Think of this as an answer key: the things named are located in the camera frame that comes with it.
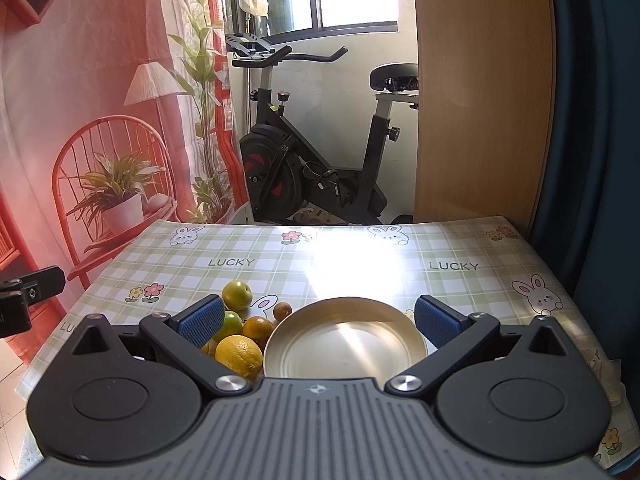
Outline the beige round plate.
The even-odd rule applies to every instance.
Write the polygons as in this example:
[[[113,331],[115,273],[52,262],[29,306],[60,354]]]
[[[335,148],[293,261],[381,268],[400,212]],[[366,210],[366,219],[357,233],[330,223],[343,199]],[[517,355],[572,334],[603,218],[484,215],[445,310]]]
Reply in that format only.
[[[291,379],[373,378],[379,387],[427,357],[425,338],[404,312],[369,298],[308,304],[274,329],[264,375]]]

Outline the yellow-green apple far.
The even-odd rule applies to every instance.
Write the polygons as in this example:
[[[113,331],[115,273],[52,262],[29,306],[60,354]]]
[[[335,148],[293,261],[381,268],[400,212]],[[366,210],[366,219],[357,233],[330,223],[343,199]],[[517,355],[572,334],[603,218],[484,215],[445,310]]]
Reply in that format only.
[[[253,301],[253,293],[245,282],[234,280],[224,285],[221,299],[227,309],[241,312],[246,310]]]

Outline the green apple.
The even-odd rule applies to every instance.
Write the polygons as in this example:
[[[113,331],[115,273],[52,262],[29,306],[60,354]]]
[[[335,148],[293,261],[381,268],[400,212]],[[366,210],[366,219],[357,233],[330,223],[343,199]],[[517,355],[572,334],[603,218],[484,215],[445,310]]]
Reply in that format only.
[[[224,338],[232,335],[241,335],[243,333],[243,320],[232,310],[224,311],[224,322],[221,329],[213,336],[213,341],[219,342]]]

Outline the dark orange brownish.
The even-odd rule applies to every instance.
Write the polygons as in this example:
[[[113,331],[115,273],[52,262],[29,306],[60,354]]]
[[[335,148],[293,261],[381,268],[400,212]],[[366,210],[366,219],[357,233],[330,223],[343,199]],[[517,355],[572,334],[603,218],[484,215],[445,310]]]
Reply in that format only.
[[[250,338],[259,348],[264,350],[273,330],[274,324],[268,318],[252,316],[244,322],[242,335]]]

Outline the red printed backdrop curtain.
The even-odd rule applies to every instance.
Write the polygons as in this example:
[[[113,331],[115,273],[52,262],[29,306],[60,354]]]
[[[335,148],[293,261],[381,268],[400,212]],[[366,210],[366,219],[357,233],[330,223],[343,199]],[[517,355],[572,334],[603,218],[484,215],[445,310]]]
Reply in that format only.
[[[1,0],[1,271],[58,266],[9,348],[31,361],[157,220],[247,200],[222,0]]]

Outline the dark teal curtain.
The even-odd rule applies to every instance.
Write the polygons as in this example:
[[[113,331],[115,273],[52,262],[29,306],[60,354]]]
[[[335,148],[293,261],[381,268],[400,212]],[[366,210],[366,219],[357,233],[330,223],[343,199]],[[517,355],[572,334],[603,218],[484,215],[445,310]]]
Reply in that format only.
[[[639,0],[553,0],[555,102],[530,241],[608,356],[639,353]]]

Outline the wooden panel door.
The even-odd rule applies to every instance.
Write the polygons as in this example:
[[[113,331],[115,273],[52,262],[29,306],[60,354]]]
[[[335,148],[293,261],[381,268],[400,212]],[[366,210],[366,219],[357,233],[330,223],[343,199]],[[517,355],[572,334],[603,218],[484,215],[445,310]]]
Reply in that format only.
[[[533,223],[554,105],[552,0],[416,0],[414,216]]]

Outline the large yellow lemon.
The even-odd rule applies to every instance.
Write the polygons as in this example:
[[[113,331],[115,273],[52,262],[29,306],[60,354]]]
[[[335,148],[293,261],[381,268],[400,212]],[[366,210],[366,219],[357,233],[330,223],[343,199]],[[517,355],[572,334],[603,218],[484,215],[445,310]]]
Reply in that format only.
[[[262,370],[264,357],[254,340],[243,335],[230,335],[217,344],[215,360],[235,374],[254,380]]]

